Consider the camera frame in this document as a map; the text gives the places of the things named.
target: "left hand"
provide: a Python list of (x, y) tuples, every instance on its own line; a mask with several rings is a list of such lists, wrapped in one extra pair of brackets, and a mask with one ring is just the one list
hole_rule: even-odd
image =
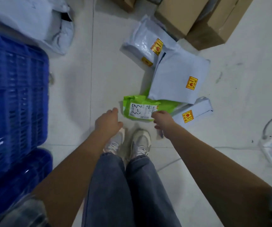
[(108, 110), (102, 114), (95, 122), (95, 131), (98, 131), (105, 138), (110, 139), (123, 127), (122, 122), (118, 122), (118, 109)]

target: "hand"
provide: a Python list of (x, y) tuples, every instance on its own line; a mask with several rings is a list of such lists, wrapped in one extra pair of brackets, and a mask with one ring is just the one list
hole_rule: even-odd
[(166, 111), (155, 111), (152, 114), (152, 118), (154, 118), (154, 123), (156, 123), (155, 128), (162, 130), (164, 136), (168, 138), (169, 128), (176, 124), (172, 116)]
[(122, 122), (118, 122), (118, 109), (108, 110), (102, 114), (95, 122), (95, 131), (101, 133), (109, 140), (123, 127)]

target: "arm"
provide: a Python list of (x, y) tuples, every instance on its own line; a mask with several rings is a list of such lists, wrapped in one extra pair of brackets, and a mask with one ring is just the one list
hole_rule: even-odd
[(152, 114), (224, 226), (270, 226), (272, 187), (176, 124), (165, 111)]
[(44, 202), (52, 226), (72, 226), (102, 149), (122, 126), (118, 109), (108, 110), (96, 120), (87, 140), (33, 190), (32, 194)]

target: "person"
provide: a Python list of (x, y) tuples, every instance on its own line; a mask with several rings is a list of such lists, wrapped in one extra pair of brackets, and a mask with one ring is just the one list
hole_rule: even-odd
[[(224, 226), (270, 226), (270, 185), (194, 137), (167, 112), (154, 112), (152, 118)], [(43, 202), (47, 215), (46, 219), (37, 215), (37, 222), (71, 226), (86, 197), (83, 226), (181, 226), (148, 157), (149, 133), (134, 133), (125, 169), (118, 156), (124, 141), (122, 128), (117, 108), (96, 120), (95, 130), (86, 141), (33, 190), (33, 199)]]

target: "shoe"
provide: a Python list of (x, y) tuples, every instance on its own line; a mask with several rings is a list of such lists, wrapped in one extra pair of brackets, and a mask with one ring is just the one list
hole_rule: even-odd
[(151, 148), (151, 137), (146, 130), (137, 130), (133, 134), (130, 160), (139, 155), (148, 155)]
[(124, 129), (121, 128), (115, 136), (113, 136), (108, 143), (105, 145), (103, 152), (111, 152), (115, 155), (118, 154), (119, 149), (124, 141)]

